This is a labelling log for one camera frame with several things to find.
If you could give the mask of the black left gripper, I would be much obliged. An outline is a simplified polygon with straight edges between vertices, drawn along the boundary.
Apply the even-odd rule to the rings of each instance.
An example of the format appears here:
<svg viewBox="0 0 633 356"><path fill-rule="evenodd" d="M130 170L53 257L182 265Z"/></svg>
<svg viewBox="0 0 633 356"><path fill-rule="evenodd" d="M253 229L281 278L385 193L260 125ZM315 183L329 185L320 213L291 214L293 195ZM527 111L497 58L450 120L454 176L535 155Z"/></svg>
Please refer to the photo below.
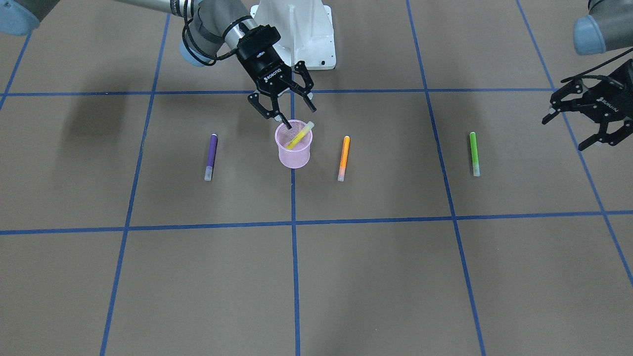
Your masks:
<svg viewBox="0 0 633 356"><path fill-rule="evenodd" d="M611 81L601 81L587 91L581 77L563 80L564 86L552 93L549 111L541 124L567 111L583 113L599 124L598 132L583 140L577 148L583 151L595 144L616 146L633 133L632 61L629 59L608 75ZM609 133L608 125L622 121L622 126Z"/></svg>

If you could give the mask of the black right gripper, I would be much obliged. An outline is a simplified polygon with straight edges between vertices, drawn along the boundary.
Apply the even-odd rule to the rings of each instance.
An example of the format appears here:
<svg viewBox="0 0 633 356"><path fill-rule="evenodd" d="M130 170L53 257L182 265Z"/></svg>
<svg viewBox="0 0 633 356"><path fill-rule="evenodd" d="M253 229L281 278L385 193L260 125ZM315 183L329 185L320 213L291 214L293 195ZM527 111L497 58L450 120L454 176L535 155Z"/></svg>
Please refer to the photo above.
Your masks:
<svg viewBox="0 0 633 356"><path fill-rule="evenodd" d="M256 86L256 90L248 95L247 101L265 119L275 119L287 129L292 129L278 103L278 97L283 92L293 90L303 98L312 113L317 110L312 93L314 82L305 62L298 61L292 67L292 73L303 79L303 85L291 84L291 68L283 64L278 52L273 48L281 38L278 29L270 25L260 25L252 29L247 25L237 25L237 28L244 32L244 36L237 43L237 58ZM262 96L271 99L271 109L260 103Z"/></svg>

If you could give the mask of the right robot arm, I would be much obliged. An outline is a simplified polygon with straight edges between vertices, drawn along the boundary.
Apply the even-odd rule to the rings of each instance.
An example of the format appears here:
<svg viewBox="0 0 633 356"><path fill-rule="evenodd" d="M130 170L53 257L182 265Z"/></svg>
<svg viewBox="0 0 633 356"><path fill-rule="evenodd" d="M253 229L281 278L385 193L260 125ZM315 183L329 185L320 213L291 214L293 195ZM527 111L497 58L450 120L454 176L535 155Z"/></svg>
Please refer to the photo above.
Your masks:
<svg viewBox="0 0 633 356"><path fill-rule="evenodd" d="M285 63L275 49L282 39L278 29L256 22L240 0L130 0L128 4L181 18L181 55L196 67L212 67L235 56L256 87L247 101L265 119L291 128L278 103L288 91L316 110L314 82L305 61Z"/></svg>

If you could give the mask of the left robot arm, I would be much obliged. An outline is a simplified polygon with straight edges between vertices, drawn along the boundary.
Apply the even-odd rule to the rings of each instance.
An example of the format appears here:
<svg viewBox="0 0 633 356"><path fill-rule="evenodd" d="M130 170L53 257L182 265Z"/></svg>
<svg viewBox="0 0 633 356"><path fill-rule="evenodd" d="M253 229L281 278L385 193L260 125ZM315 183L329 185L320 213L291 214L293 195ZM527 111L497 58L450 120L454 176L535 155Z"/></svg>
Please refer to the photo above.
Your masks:
<svg viewBox="0 0 633 356"><path fill-rule="evenodd" d="M591 69L561 80L552 93L548 114L542 124L566 111L577 111L598 124L597 133L579 143L577 149L596 144L615 146L632 135L633 67L628 59L609 75L592 75L595 70L626 56L633 44L633 3L630 0L590 0L588 15L574 25L573 41L578 55L605 53L627 48Z"/></svg>

